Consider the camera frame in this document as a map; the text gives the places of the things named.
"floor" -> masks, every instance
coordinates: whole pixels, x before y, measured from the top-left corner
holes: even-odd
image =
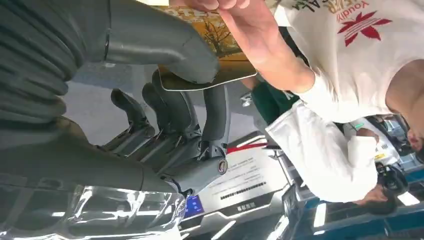
[[[67,105],[65,116],[77,122],[88,140],[102,145],[128,127],[125,113],[110,100],[113,88],[119,88],[141,102],[150,123],[159,131],[156,115],[142,98],[142,88],[150,81],[155,65],[88,64],[68,83],[69,92],[63,97]],[[241,82],[228,83],[231,124],[229,142],[257,131],[260,121],[254,106],[242,107],[240,97],[248,89]],[[206,109],[201,91],[189,92],[201,127],[206,121]]]

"red stripe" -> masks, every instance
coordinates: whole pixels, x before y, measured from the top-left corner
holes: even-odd
[[[238,151],[246,150],[246,149],[264,147],[266,145],[267,143],[256,143],[256,144],[247,144],[241,147],[229,147],[226,151],[226,154],[230,154],[230,153],[234,153],[234,152],[238,152]]]

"barcode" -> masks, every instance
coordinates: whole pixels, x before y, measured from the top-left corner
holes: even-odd
[[[246,187],[246,188],[241,189],[241,190],[238,190],[238,191],[236,191],[236,192],[232,192],[232,193],[230,193],[230,194],[227,194],[227,195],[225,195],[225,196],[222,196],[222,197],[221,197],[221,200],[227,199],[227,198],[232,197],[232,196],[237,195],[237,194],[242,194],[242,193],[244,193],[244,192],[247,192],[247,191],[252,190],[252,189],[255,189],[255,188],[259,188],[260,186],[263,186],[263,185],[265,185],[265,184],[267,184],[267,182],[266,182],[266,181],[261,182],[261,183],[258,183],[258,184],[256,184],[256,185],[253,185],[253,186],[250,186],[250,187]]]

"white long-sleeve shirt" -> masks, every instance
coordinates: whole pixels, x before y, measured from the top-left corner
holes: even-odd
[[[316,74],[299,97],[336,123],[391,113],[392,78],[424,59],[422,0],[282,0],[274,16]]]
[[[281,147],[309,190],[328,202],[361,200],[377,184],[376,140],[345,137],[300,100],[266,131]]]

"black hair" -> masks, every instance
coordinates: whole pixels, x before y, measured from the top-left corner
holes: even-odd
[[[393,213],[398,208],[395,194],[385,188],[383,189],[383,193],[387,201],[367,201],[361,207],[373,215],[389,215]]]

